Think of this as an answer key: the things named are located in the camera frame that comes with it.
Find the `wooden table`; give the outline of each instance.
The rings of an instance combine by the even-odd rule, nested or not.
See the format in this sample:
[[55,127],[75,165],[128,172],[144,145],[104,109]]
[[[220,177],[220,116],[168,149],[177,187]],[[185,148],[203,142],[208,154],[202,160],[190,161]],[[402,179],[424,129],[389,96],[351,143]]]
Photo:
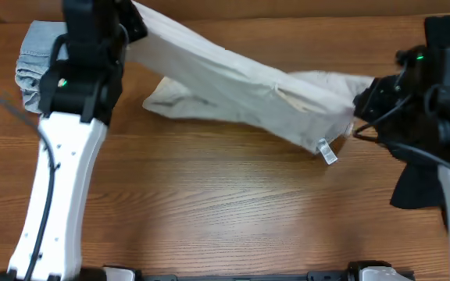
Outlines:
[[[186,22],[286,71],[395,73],[395,51],[423,43],[421,17]],[[0,92],[20,103],[15,63],[27,24],[0,25]],[[98,156],[84,216],[86,265],[181,276],[304,273],[362,259],[448,279],[436,209],[388,201],[403,164],[373,144],[340,142],[340,161],[246,125],[176,121],[141,104],[160,81],[127,64],[124,93]],[[20,236],[38,139],[0,106],[0,269]]]

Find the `gray cloth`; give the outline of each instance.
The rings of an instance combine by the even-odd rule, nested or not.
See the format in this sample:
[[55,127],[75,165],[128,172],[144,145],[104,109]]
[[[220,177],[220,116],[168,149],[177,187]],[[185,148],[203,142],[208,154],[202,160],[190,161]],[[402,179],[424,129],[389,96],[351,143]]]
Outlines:
[[[49,68],[49,57],[55,39],[66,33],[65,23],[34,21],[27,31],[16,61],[15,81],[22,90],[23,106],[27,111],[41,113],[39,80]],[[59,59],[67,59],[65,47],[60,49]]]

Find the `black cable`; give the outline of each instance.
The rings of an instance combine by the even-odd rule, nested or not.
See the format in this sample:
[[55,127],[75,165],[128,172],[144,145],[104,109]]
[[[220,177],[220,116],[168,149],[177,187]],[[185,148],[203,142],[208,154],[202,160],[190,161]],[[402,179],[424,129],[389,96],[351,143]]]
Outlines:
[[52,53],[50,54],[50,66],[53,66],[59,57],[60,48],[67,42],[67,34],[59,35],[53,42]]
[[353,132],[353,137],[358,138],[360,140],[363,141],[372,141],[375,143],[378,143],[379,140],[377,139],[377,137],[367,137],[367,136],[363,136],[362,134],[360,134],[361,132],[363,132],[364,130],[369,129],[370,127],[376,126],[377,124],[383,122],[383,120],[387,119],[388,117],[390,117],[392,114],[396,113],[400,108],[402,108],[402,106],[404,106],[404,104],[409,101],[411,99],[411,95],[405,97],[403,100],[401,100],[394,108],[392,108],[389,112],[383,114],[380,118],[374,120],[371,123],[367,123],[359,128],[357,128],[354,132]]
[[32,255],[30,256],[29,267],[27,268],[27,272],[25,274],[25,277],[23,278],[24,281],[30,281],[32,272],[34,271],[34,268],[36,267],[36,263],[38,262],[40,256],[39,251],[41,249],[41,244],[43,242],[43,236],[45,235],[46,223],[48,222],[48,216],[50,214],[50,207],[52,206],[53,187],[55,184],[55,171],[56,171],[55,158],[53,157],[52,146],[50,145],[50,142],[48,138],[45,136],[45,134],[41,132],[41,129],[39,129],[39,127],[36,126],[32,122],[32,120],[27,118],[25,114],[20,112],[17,108],[11,106],[6,100],[2,99],[1,96],[0,96],[0,103],[6,108],[6,110],[12,113],[16,118],[20,119],[30,128],[32,128],[32,130],[41,138],[43,144],[45,145],[45,150],[48,152],[49,172],[50,172],[48,181],[48,193],[46,194],[45,208],[43,210],[41,224],[39,225],[39,230],[37,232],[36,242],[34,244]]
[[383,79],[379,79],[378,82],[377,82],[377,84],[376,84],[376,87],[374,87],[374,89],[371,91],[371,94],[369,95],[370,98],[367,99],[366,104],[365,104],[364,107],[362,108],[362,111],[363,111],[363,112],[364,112],[364,111],[367,109],[367,107],[369,106],[369,103],[371,102],[371,98],[373,97],[374,93],[376,92],[376,89],[380,87],[382,81],[383,81]]
[[416,153],[418,155],[423,156],[424,158],[428,158],[433,162],[436,162],[439,165],[443,165],[445,168],[450,169],[450,163],[445,161],[444,159],[435,156],[433,154],[431,154],[430,152],[424,151],[423,149],[420,148],[415,148],[413,146],[407,145],[407,144],[401,144],[395,141],[385,141],[383,144],[390,146],[390,147],[395,147],[395,148],[401,148],[405,151],[409,151],[412,153]]
[[394,83],[394,91],[400,90],[400,83],[402,82],[402,78],[404,78],[405,71],[407,71],[407,63],[408,60],[406,59],[406,61],[404,62],[404,66],[402,67],[402,70],[400,71],[400,74],[398,75],[397,80]]

